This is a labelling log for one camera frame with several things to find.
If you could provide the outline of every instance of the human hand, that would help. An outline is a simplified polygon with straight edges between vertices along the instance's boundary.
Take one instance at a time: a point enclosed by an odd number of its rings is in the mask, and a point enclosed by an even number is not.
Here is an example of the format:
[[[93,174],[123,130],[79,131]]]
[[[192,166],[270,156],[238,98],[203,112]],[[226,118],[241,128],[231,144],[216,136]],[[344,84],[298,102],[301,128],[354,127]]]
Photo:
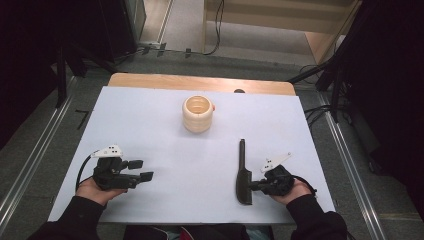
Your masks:
[[[75,196],[87,198],[105,206],[109,200],[127,191],[127,189],[109,189],[103,191],[97,186],[93,178],[89,178],[79,185]]]
[[[312,194],[311,190],[308,188],[308,185],[306,185],[305,183],[294,179],[294,184],[293,184],[293,188],[291,189],[291,191],[284,195],[284,196],[272,196],[271,198],[274,199],[275,201],[282,203],[284,205],[289,204],[291,201],[293,201],[294,199],[301,197],[303,195],[307,195],[307,194]]]

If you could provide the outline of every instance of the white table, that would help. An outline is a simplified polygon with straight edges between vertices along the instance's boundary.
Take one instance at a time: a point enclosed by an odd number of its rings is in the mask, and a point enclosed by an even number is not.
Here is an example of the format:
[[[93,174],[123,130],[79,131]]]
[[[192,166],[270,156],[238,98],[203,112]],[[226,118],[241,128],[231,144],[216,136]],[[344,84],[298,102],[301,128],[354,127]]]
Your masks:
[[[216,105],[211,128],[201,134],[182,124],[183,101],[202,94]],[[239,222],[281,224],[293,220],[285,207],[262,192],[253,205],[235,195],[238,145],[246,139],[246,167],[260,180],[268,157],[291,152],[283,165],[318,189],[325,211],[334,205],[296,96],[208,91],[105,87],[69,167],[49,221],[57,220],[74,195],[75,180],[92,152],[118,144],[123,160],[144,160],[140,170],[153,180],[110,201],[101,221],[129,224],[199,224]],[[87,164],[82,179],[92,174]]]

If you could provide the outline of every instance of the black cable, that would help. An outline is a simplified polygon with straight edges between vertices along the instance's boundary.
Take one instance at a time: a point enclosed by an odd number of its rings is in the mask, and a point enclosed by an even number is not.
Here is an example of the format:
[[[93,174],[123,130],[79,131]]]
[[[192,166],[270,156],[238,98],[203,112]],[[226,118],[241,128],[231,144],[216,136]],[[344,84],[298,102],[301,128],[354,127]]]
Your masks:
[[[75,192],[78,190],[78,187],[80,185],[80,179],[81,179],[82,172],[84,171],[85,165],[87,165],[87,163],[90,160],[90,158],[91,158],[91,154],[88,155],[88,157],[84,160],[84,162],[81,165],[81,168],[80,168],[80,170],[78,172],[77,182],[75,183]]]
[[[304,68],[306,68],[306,67],[317,67],[317,66],[318,66],[318,65],[315,65],[315,64],[305,65],[305,66],[303,66],[303,67],[299,70],[299,74],[301,74],[301,73],[302,73],[302,70],[303,70]],[[314,84],[314,83],[312,83],[312,82],[308,82],[308,81],[306,81],[306,78],[305,78],[305,79],[303,79],[302,81],[306,82],[307,84]]]
[[[219,19],[219,26],[218,26],[218,15],[219,15],[219,10],[221,9],[221,16]],[[215,44],[215,48],[209,52],[209,53],[204,53],[203,55],[211,55],[213,53],[216,52],[216,50],[219,49],[219,44],[221,43],[221,23],[222,23],[222,15],[224,13],[224,0],[221,1],[221,3],[218,6],[218,10],[216,11],[216,16],[215,16],[215,31],[216,31],[216,44]]]

